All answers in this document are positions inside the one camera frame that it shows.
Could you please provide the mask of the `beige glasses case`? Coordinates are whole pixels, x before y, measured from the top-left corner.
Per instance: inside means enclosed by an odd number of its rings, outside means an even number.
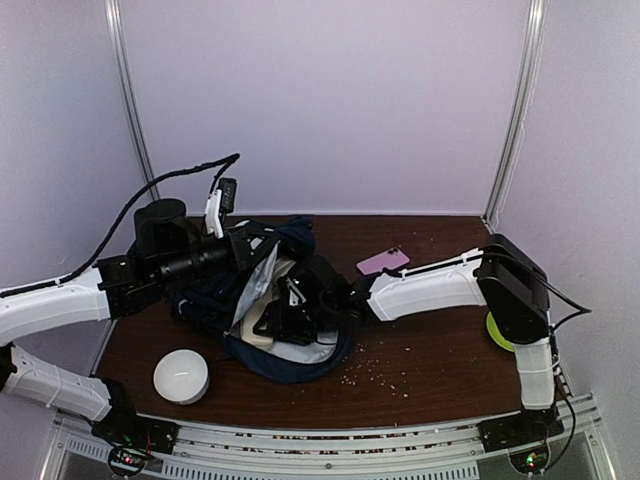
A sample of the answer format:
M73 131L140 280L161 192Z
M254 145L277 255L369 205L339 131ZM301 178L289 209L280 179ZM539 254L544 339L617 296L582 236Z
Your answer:
M258 326L266 307L269 303L257 301L245 314L241 320L240 338L254 347L267 350L272 347L274 338L271 335L261 335L255 333L254 329Z

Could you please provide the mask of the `navy blue student backpack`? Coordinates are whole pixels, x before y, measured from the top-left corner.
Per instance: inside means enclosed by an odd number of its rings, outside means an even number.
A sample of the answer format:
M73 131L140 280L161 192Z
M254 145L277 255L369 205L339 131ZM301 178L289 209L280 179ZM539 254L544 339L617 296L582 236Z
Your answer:
M354 346L339 305L349 287L317 255L312 221L244 220L227 232L263 233L272 244L246 272L221 268L172 290L172 315L277 383L311 382L339 367Z

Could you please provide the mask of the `purple smartphone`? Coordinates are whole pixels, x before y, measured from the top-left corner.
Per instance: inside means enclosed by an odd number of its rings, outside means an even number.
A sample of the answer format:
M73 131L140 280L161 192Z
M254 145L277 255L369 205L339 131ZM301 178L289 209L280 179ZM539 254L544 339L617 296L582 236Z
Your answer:
M370 275L383 272L385 269L395 270L407 265L409 262L409 256L399 247L391 247L359 261L356 264L356 269L362 275Z

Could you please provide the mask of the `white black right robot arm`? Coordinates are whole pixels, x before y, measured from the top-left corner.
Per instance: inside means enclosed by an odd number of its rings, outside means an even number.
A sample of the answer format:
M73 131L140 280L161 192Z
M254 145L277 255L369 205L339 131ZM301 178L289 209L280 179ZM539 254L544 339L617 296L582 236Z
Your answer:
M485 310L487 330L512 349L520 388L513 416L519 440L535 440L557 422L555 328L549 319L546 273L505 236L449 259L412 267L408 256L388 249L356 265L351 284L329 272L323 258L276 270L273 291L243 335L271 350L310 347L336 333L350 316L391 323L416 314L465 307Z

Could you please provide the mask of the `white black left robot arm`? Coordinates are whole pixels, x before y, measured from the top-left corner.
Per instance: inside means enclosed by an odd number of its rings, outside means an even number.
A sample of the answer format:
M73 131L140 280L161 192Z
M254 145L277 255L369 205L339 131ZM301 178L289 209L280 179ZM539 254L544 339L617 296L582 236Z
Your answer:
M138 314L194 281L225 269L245 274L272 258L278 232L247 222L226 229L224 208L197 227L178 199L154 201L134 214L135 240L120 256L92 260L63 278L1 294L1 390L74 413L123 444L137 442L144 424L117 381L77 376L16 345L35 333L85 321Z

